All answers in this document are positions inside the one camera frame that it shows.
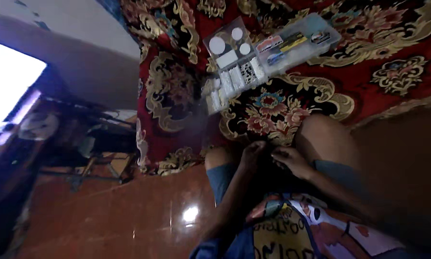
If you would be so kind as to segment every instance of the human hand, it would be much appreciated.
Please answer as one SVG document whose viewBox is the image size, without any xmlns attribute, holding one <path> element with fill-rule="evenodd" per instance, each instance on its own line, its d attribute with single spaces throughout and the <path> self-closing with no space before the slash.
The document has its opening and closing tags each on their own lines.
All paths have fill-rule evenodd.
<svg viewBox="0 0 431 259">
<path fill-rule="evenodd" d="M 257 159 L 260 153 L 265 149 L 267 143 L 265 141 L 254 141 L 243 150 L 239 167 L 243 171 L 255 172 L 257 169 Z"/>
<path fill-rule="evenodd" d="M 309 180 L 316 174 L 316 171 L 295 148 L 277 147 L 273 150 L 272 157 L 285 164 L 300 179 Z"/>
</svg>

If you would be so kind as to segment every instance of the person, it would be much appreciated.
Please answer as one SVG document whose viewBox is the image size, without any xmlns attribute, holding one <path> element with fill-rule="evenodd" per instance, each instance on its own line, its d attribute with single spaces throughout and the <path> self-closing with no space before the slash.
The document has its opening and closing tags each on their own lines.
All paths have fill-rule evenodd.
<svg viewBox="0 0 431 259">
<path fill-rule="evenodd" d="M 378 214 L 360 198 L 368 193 L 358 149 L 343 125 L 310 115 L 295 146 L 270 150 L 255 141 L 239 164 L 228 148 L 208 152 L 216 214 L 190 258 L 412 258 L 402 242 L 366 224 Z"/>
</svg>

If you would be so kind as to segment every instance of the brown floor tile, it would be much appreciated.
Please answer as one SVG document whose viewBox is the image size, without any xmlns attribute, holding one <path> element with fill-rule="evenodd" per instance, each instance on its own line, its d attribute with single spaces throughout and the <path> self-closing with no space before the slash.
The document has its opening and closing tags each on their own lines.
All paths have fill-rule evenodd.
<svg viewBox="0 0 431 259">
<path fill-rule="evenodd" d="M 107 222 L 108 235 L 132 235 L 140 210 L 137 186 L 126 184 L 112 190 L 111 206 Z"/>
<path fill-rule="evenodd" d="M 104 237 L 111 206 L 111 192 L 77 199 L 74 202 L 69 229 L 75 238 L 87 240 Z"/>
<path fill-rule="evenodd" d="M 132 235 L 117 235 L 104 239 L 88 241 L 83 245 L 83 259 L 131 259 L 134 252 Z"/>
<path fill-rule="evenodd" d="M 73 234 L 73 229 L 70 229 L 72 213 L 72 204 L 55 206 L 46 211 L 31 213 L 30 228 L 23 247 L 42 247 L 69 239 L 68 236 Z"/>
<path fill-rule="evenodd" d="M 203 231 L 203 226 L 200 224 L 173 227 L 171 238 L 172 245 L 175 247 L 174 258 L 188 258 L 199 244 Z"/>
<path fill-rule="evenodd" d="M 192 167 L 178 175 L 169 176 L 169 179 L 173 190 L 173 226 L 200 224 L 214 214 L 216 208 L 214 195 L 203 165 Z M 195 220 L 186 221 L 183 215 L 186 210 L 192 207 L 198 209 L 198 214 Z"/>
<path fill-rule="evenodd" d="M 90 175 L 101 176 L 101 177 L 113 177 L 110 171 L 108 170 L 108 168 L 104 165 L 94 166 Z M 119 183 L 113 182 L 113 181 L 99 180 L 99 179 L 84 180 L 81 186 L 79 187 L 79 191 L 71 194 L 72 196 L 83 197 L 86 195 L 91 195 L 91 194 L 109 190 L 116 185 L 119 185 Z"/>
<path fill-rule="evenodd" d="M 134 258 L 176 258 L 171 241 L 171 228 L 138 232 L 134 238 Z"/>
<path fill-rule="evenodd" d="M 172 191 L 166 177 L 135 179 L 132 185 L 137 191 L 138 214 L 135 217 L 137 231 L 170 227 Z"/>
<path fill-rule="evenodd" d="M 70 187 L 63 179 L 39 185 L 32 194 L 31 211 L 47 211 L 49 208 L 67 203 Z"/>
</svg>

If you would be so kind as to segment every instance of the white round pad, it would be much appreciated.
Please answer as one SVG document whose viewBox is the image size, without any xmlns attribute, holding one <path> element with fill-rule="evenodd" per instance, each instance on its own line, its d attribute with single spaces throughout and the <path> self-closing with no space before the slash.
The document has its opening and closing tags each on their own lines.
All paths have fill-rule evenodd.
<svg viewBox="0 0 431 259">
<path fill-rule="evenodd" d="M 234 28 L 232 30 L 232 38 L 237 41 L 240 40 L 241 37 L 243 37 L 243 30 L 238 27 Z"/>
<path fill-rule="evenodd" d="M 241 54 L 243 55 L 247 55 L 250 52 L 250 46 L 247 43 L 243 43 L 241 44 L 241 46 L 239 47 L 239 52 L 241 52 Z"/>
<path fill-rule="evenodd" d="M 225 42 L 220 37 L 214 37 L 209 41 L 209 48 L 214 54 L 222 54 L 225 50 Z"/>
</svg>

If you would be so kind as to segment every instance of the leg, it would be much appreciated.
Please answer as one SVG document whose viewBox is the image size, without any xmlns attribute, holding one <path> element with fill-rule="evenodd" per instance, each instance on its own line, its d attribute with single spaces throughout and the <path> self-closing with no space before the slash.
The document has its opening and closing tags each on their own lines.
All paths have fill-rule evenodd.
<svg viewBox="0 0 431 259">
<path fill-rule="evenodd" d="M 209 178 L 209 184 L 215 197 L 215 203 L 219 204 L 230 185 L 233 175 L 238 168 L 238 163 L 230 149 L 217 147 L 208 151 L 204 166 Z"/>
<path fill-rule="evenodd" d="M 302 122 L 296 134 L 297 150 L 311 163 L 331 161 L 359 170 L 359 152 L 348 130 L 338 121 L 313 114 Z"/>
<path fill-rule="evenodd" d="M 322 114 L 307 117 L 296 134 L 296 146 L 316 170 L 359 197 L 368 197 L 358 173 L 361 166 L 356 143 L 338 121 Z"/>
</svg>

